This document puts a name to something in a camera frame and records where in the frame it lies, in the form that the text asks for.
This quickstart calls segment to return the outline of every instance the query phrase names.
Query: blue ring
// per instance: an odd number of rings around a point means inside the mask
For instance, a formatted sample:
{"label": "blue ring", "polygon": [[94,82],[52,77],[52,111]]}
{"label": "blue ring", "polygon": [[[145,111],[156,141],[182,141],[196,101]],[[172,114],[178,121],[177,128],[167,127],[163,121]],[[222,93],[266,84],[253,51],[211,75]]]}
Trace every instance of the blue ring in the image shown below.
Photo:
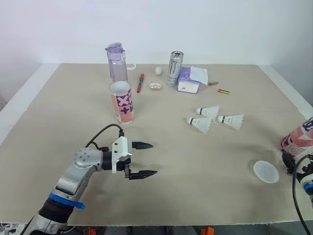
{"label": "blue ring", "polygon": [[311,195],[312,193],[309,193],[308,190],[313,188],[313,184],[306,184],[304,185],[304,191],[307,193],[307,195]]}
{"label": "blue ring", "polygon": [[53,193],[50,193],[49,194],[49,198],[50,199],[52,199],[52,200],[54,200],[54,201],[57,201],[57,202],[60,202],[60,203],[62,203],[62,204],[64,204],[64,205],[68,205],[68,206],[71,206],[71,207],[76,207],[76,208],[78,208],[78,209],[85,209],[85,205],[83,204],[83,203],[81,203],[81,202],[73,202],[73,201],[69,201],[69,200],[67,200],[67,199],[65,199],[65,198],[63,198],[63,197],[60,197],[60,196],[58,196],[58,195],[55,195],[55,194],[53,194]]}

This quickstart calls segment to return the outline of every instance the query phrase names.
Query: tissue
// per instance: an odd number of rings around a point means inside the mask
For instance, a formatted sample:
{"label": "tissue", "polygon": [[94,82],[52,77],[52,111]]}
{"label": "tissue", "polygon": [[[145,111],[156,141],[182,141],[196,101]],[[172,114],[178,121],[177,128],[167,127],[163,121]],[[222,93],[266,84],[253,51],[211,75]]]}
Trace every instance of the tissue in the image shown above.
{"label": "tissue", "polygon": [[205,85],[208,83],[206,69],[181,67],[178,76],[177,91],[196,94],[201,83]]}

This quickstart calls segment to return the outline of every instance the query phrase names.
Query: badminton shuttlecock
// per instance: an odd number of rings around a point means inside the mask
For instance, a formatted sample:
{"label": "badminton shuttlecock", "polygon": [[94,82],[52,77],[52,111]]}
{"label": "badminton shuttlecock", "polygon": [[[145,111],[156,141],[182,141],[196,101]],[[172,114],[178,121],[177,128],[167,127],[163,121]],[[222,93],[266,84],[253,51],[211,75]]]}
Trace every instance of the badminton shuttlecock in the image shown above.
{"label": "badminton shuttlecock", "polygon": [[210,108],[197,108],[196,112],[197,114],[201,114],[215,120],[217,113],[219,112],[219,108],[220,108],[219,106],[214,106]]}
{"label": "badminton shuttlecock", "polygon": [[206,133],[209,130],[211,124],[211,118],[188,118],[187,123],[197,127],[202,133]]}
{"label": "badminton shuttlecock", "polygon": [[243,124],[244,115],[235,115],[235,116],[219,116],[217,118],[217,121],[220,123],[225,123],[233,128],[235,128],[237,131],[240,129],[241,125]]}

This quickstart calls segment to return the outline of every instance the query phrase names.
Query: floor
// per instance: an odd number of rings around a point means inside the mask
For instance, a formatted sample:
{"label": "floor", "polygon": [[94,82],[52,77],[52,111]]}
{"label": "floor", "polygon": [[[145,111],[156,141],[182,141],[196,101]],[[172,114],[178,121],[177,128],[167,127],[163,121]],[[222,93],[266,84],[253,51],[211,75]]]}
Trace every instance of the floor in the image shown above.
{"label": "floor", "polygon": [[[313,220],[307,221],[313,232]],[[95,227],[97,235],[200,235],[206,226],[176,227]],[[219,225],[211,226],[214,235],[305,235],[300,222],[265,225]],[[75,227],[67,235],[82,235],[85,227]]]}

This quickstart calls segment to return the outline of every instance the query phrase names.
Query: purple tissue box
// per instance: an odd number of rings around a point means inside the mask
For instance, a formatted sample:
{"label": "purple tissue box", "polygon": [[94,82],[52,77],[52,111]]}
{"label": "purple tissue box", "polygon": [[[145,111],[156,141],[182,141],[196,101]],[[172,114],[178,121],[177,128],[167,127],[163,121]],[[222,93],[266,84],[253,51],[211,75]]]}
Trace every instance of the purple tissue box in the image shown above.
{"label": "purple tissue box", "polygon": [[177,91],[197,94],[201,82],[190,79],[190,68],[181,67],[177,81]]}

